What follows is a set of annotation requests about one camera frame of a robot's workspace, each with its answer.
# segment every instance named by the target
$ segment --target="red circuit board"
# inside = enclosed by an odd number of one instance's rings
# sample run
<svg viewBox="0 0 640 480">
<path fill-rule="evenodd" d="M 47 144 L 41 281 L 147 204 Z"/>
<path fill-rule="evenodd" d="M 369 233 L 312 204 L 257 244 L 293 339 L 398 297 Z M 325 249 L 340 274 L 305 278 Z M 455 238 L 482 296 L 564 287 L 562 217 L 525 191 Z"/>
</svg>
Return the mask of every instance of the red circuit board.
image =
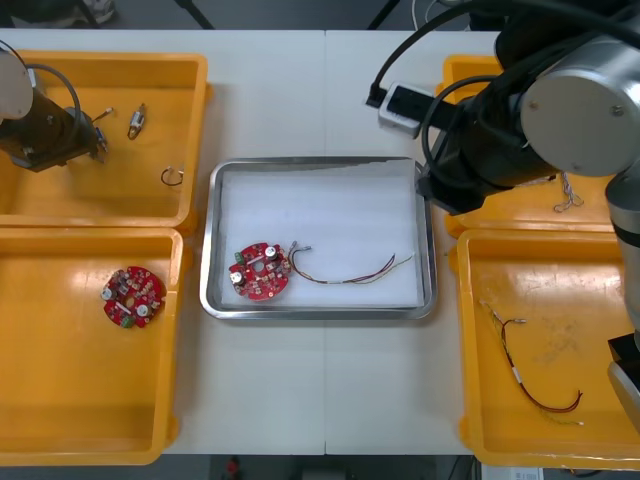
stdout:
<svg viewBox="0 0 640 480">
<path fill-rule="evenodd" d="M 236 263 L 229 267 L 230 275 L 239 273 L 242 282 L 234 284 L 238 295 L 259 302 L 278 295 L 289 283 L 291 264 L 280 245 L 271 245 L 277 255 L 267 258 L 268 243 L 256 243 L 236 253 Z"/>
<path fill-rule="evenodd" d="M 118 270 L 102 290 L 104 311 L 113 323 L 123 328 L 144 328 L 164 303 L 162 281 L 146 268 Z"/>
</svg>

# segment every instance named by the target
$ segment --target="metal clip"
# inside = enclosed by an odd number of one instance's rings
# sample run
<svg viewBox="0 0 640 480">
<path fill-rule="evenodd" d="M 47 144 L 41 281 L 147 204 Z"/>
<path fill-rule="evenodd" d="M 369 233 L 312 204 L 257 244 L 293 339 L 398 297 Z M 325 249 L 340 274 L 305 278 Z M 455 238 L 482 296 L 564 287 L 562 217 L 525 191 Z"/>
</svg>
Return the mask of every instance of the metal clip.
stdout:
<svg viewBox="0 0 640 480">
<path fill-rule="evenodd" d="M 182 184 L 182 179 L 184 178 L 184 167 L 181 167 L 180 170 L 177 170 L 178 175 L 180 175 L 180 180 L 177 182 L 170 182 L 165 179 L 165 176 L 168 174 L 169 176 L 176 171 L 171 165 L 165 168 L 160 174 L 160 181 L 164 183 L 167 187 L 177 187 Z"/>
<path fill-rule="evenodd" d="M 567 197 L 567 200 L 553 207 L 556 213 L 562 213 L 571 207 L 581 207 L 584 205 L 584 200 L 573 191 L 566 172 L 562 172 L 562 192 Z"/>
<path fill-rule="evenodd" d="M 131 121 L 129 122 L 129 133 L 127 134 L 129 140 L 134 140 L 140 134 L 142 126 L 144 125 L 146 113 L 147 107 L 144 103 L 140 105 L 138 110 L 133 112 L 133 116 L 131 117 Z"/>
</svg>

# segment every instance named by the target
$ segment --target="white tabletop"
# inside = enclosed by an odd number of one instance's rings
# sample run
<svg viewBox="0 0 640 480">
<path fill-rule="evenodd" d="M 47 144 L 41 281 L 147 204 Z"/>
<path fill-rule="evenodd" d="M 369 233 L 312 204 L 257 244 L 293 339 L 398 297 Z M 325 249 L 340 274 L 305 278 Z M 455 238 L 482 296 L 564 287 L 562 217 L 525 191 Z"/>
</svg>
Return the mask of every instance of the white tabletop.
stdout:
<svg viewBox="0 0 640 480">
<path fill-rule="evenodd" d="M 197 207 L 213 166 L 231 157 L 407 155 L 363 105 L 384 59 L 409 32 L 0 30 L 16 48 L 197 52 L 214 101 L 205 120 Z M 438 32 L 385 84 L 433 88 L 454 53 L 490 54 L 493 34 Z M 225 323 L 200 307 L 200 237 L 181 316 L 174 453 L 462 453 L 453 245 L 434 209 L 438 305 L 418 322 Z"/>
</svg>

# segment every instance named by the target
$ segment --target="stainless steel tray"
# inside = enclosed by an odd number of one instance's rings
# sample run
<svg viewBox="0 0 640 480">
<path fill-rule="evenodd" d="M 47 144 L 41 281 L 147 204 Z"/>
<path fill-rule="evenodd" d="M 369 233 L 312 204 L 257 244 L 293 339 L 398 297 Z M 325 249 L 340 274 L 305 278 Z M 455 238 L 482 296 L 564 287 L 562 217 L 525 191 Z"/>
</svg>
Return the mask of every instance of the stainless steel tray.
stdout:
<svg viewBox="0 0 640 480">
<path fill-rule="evenodd" d="M 228 320 L 383 320 L 418 319 L 427 315 L 437 297 L 436 266 L 429 202 L 416 194 L 417 244 L 421 275 L 423 303 L 418 307 L 397 308 L 301 308 L 270 305 L 269 302 L 242 306 L 223 305 L 221 283 L 228 277 L 221 268 L 223 263 L 220 220 L 224 176 L 227 172 L 304 171 L 345 166 L 355 166 L 388 160 L 407 160 L 404 157 L 283 157 L 233 159 L 220 164 L 211 174 L 207 219 L 202 248 L 200 270 L 200 302 L 210 315 Z M 422 167 L 416 163 L 416 178 Z"/>
</svg>

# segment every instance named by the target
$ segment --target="yellow bin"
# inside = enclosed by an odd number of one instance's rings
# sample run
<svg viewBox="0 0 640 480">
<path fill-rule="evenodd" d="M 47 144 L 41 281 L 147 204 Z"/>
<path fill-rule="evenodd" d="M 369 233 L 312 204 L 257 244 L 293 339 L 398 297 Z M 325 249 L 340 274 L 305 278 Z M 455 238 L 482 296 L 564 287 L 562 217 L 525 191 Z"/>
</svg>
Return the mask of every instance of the yellow bin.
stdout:
<svg viewBox="0 0 640 480">
<path fill-rule="evenodd" d="M 194 186 L 207 89 L 207 61 L 195 54 L 23 51 L 28 63 L 58 69 L 73 84 L 82 110 L 97 122 L 109 153 L 65 167 L 30 172 L 0 153 L 0 226 L 173 227 L 195 230 Z M 48 97 L 73 105 L 66 87 L 38 71 Z M 138 138 L 129 121 L 147 108 Z M 168 166 L 184 169 L 182 185 L 160 181 Z M 177 176 L 168 183 L 178 180 Z"/>
<path fill-rule="evenodd" d="M 162 310 L 123 329 L 100 297 L 113 272 L 164 282 Z M 172 416 L 183 241 L 172 229 L 0 229 L 0 465 L 153 462 Z"/>
<path fill-rule="evenodd" d="M 445 85 L 476 75 L 498 75 L 500 65 L 495 57 L 453 55 L 447 58 L 443 68 L 443 83 L 436 89 L 442 91 Z M 447 100 L 458 103 L 476 95 L 486 84 L 473 84 L 451 93 Z M 562 181 L 556 180 L 527 187 L 518 187 L 485 200 L 484 206 L 476 211 L 445 217 L 447 231 L 454 237 L 470 228 L 482 229 L 524 229 L 524 230 L 564 230 L 613 232 L 609 221 L 609 211 L 604 197 L 604 189 L 610 177 L 588 178 L 569 175 L 574 191 L 582 197 L 582 207 L 572 207 L 557 213 L 553 207 L 565 201 Z"/>
<path fill-rule="evenodd" d="M 469 230 L 449 256 L 458 274 L 464 410 L 460 436 L 489 465 L 640 469 L 640 434 L 607 377 L 607 340 L 633 331 L 614 234 Z M 507 328 L 520 390 L 487 302 Z"/>
</svg>

